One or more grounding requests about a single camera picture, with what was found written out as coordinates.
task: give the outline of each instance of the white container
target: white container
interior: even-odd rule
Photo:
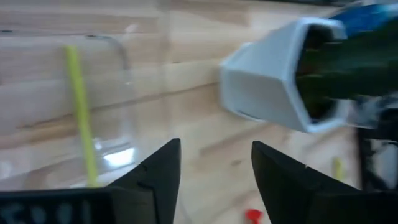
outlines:
[[[246,43],[221,64],[220,94],[223,106],[245,118],[270,121],[316,133],[345,123],[349,101],[339,100],[329,117],[314,123],[295,84],[295,71],[310,26],[331,30],[345,39],[340,21],[301,18],[261,40]]]

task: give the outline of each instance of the wood grain surface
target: wood grain surface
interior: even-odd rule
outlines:
[[[265,211],[251,167],[254,140],[327,175],[340,157],[343,181],[358,186],[352,129],[298,133],[237,117],[218,99],[218,64],[241,44],[335,8],[243,0],[1,4],[0,29],[7,30],[0,33],[1,190],[85,184],[67,44],[80,51],[91,126],[103,146],[97,152],[99,182],[111,182],[169,139],[181,138],[175,223],[245,223],[245,209]],[[120,42],[129,70],[115,45],[88,34]],[[117,159],[127,151],[123,161]]]

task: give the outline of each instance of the red cap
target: red cap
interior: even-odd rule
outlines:
[[[248,220],[252,221],[252,224],[260,224],[262,212],[257,209],[247,209],[245,216]]]

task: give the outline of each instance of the blue object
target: blue object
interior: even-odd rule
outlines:
[[[349,8],[331,19],[343,22],[349,37],[358,32],[373,30],[390,18],[386,5],[373,4]]]

